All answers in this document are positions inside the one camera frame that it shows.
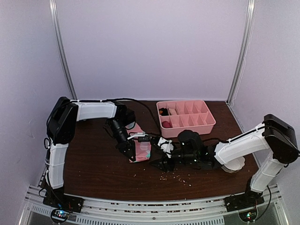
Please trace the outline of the pink divided organizer tray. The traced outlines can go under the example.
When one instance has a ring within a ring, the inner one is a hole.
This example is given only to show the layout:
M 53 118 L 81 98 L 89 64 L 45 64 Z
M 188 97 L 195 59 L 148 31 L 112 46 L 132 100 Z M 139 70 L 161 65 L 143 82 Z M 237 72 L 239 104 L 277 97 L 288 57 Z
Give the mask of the pink divided organizer tray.
M 161 134 L 164 138 L 175 138 L 184 130 L 191 130 L 200 135 L 209 134 L 216 120 L 203 100 L 159 101 L 156 103 Z M 179 115 L 160 116 L 159 108 L 175 108 Z M 162 127 L 168 121 L 172 128 Z

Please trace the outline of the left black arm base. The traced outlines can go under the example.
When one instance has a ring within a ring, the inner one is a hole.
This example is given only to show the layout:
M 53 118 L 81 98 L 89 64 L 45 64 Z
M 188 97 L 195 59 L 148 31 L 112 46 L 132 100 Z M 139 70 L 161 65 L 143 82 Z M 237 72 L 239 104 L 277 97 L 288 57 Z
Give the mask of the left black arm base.
M 45 197 L 43 199 L 43 204 L 51 206 L 53 208 L 63 209 L 69 212 L 80 213 L 83 207 L 84 199 L 80 197 L 74 197 L 69 195 L 64 195 L 62 200 L 58 200 L 56 197 Z

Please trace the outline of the pink patterned sock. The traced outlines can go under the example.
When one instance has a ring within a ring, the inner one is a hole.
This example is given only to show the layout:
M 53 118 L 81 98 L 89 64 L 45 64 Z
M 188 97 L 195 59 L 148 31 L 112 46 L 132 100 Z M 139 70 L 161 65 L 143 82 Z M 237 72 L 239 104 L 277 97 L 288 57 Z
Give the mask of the pink patterned sock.
M 137 133 L 145 133 L 145 131 L 143 131 L 136 122 L 126 126 L 126 130 L 130 136 L 136 135 Z M 149 160 L 151 155 L 150 142 L 138 142 L 137 140 L 134 140 L 134 142 L 135 142 L 135 161 L 130 160 L 129 162 L 138 163 L 138 162 Z

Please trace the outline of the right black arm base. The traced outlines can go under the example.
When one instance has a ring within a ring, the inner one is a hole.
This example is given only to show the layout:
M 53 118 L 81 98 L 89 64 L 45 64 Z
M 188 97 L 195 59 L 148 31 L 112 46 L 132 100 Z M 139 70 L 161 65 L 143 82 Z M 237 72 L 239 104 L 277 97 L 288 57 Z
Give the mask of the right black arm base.
M 264 198 L 260 196 L 248 196 L 245 193 L 230 195 L 224 199 L 227 212 L 254 208 L 258 204 L 264 203 Z

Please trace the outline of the striped beige maroon sock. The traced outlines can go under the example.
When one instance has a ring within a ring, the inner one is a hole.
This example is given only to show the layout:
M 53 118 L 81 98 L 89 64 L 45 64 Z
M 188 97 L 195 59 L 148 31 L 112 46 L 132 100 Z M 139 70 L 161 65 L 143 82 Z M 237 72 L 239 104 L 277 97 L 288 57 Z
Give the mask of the striped beige maroon sock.
M 179 115 L 175 108 L 168 108 L 169 115 Z

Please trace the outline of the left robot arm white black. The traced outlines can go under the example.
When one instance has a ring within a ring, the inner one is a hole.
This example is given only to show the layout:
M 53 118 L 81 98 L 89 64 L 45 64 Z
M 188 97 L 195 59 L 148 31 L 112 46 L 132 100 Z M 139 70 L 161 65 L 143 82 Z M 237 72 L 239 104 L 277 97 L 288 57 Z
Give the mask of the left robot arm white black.
M 47 137 L 44 147 L 46 176 L 45 189 L 50 202 L 57 208 L 67 204 L 64 195 L 64 164 L 70 142 L 75 136 L 76 124 L 82 120 L 105 118 L 112 137 L 117 141 L 116 149 L 131 162 L 136 162 L 139 143 L 149 143 L 151 137 L 143 132 L 135 132 L 134 111 L 122 103 L 121 98 L 106 100 L 71 100 L 60 97 L 46 122 Z

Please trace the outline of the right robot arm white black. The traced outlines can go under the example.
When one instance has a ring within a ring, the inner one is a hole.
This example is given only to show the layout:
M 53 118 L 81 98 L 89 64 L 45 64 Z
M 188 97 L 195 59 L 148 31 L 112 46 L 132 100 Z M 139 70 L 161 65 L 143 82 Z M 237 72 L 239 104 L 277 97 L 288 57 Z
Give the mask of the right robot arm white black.
M 200 135 L 191 130 L 180 132 L 177 138 L 179 148 L 171 141 L 160 138 L 156 146 L 163 156 L 151 161 L 150 165 L 164 172 L 173 171 L 175 165 L 181 163 L 206 170 L 222 168 L 227 173 L 235 173 L 244 167 L 246 155 L 269 151 L 240 197 L 240 203 L 245 207 L 256 202 L 279 172 L 300 156 L 294 128 L 273 114 L 265 115 L 263 122 L 255 128 L 214 145 L 205 145 Z

